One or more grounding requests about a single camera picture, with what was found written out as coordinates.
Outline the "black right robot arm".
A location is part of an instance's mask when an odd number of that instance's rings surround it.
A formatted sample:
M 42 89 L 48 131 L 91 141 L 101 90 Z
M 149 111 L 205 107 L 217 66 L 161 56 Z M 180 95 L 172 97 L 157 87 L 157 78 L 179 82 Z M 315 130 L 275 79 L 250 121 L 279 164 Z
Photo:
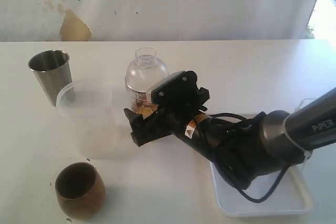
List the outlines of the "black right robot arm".
M 209 91 L 196 79 L 181 76 L 154 88 L 150 100 L 158 109 L 144 118 L 124 109 L 137 146 L 174 135 L 211 161 L 222 178 L 239 191 L 263 175 L 303 163 L 312 152 L 335 143 L 335 91 L 295 112 L 208 115 Z

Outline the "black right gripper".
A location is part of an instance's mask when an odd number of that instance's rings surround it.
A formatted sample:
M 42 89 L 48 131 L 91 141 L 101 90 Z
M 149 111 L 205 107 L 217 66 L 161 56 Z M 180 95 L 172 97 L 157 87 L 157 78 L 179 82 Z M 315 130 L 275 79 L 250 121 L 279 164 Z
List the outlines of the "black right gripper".
M 128 108 L 123 111 L 132 129 L 132 139 L 142 146 L 160 138 L 174 135 L 189 146 L 210 146 L 205 126 L 196 118 L 203 115 L 203 104 L 209 100 L 209 91 L 198 88 L 196 101 L 185 105 L 158 106 L 158 109 L 144 119 Z

